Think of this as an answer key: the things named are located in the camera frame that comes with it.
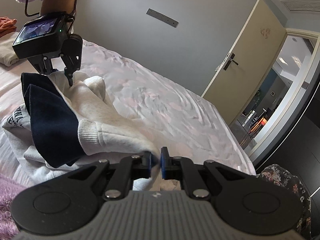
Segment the person's left forearm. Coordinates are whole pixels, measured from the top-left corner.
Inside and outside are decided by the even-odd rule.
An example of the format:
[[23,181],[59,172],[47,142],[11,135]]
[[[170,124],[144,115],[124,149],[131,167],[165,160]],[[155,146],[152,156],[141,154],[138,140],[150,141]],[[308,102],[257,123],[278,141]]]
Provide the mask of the person's left forearm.
[[52,12],[67,12],[74,15],[76,12],[76,0],[43,0],[40,16]]

